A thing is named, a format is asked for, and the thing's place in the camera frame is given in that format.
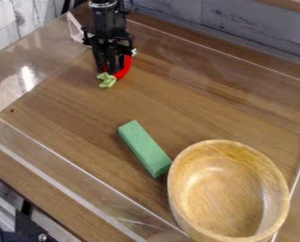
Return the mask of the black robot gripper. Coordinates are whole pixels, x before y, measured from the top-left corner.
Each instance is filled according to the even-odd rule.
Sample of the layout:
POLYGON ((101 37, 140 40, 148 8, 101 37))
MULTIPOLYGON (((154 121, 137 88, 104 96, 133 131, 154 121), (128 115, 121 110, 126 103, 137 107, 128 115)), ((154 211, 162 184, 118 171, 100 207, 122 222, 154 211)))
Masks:
POLYGON ((133 36, 128 33, 128 15, 133 11, 133 0, 89 0, 93 22, 81 28, 84 43, 92 46, 100 72, 114 75, 124 68, 125 55, 134 56, 133 36))

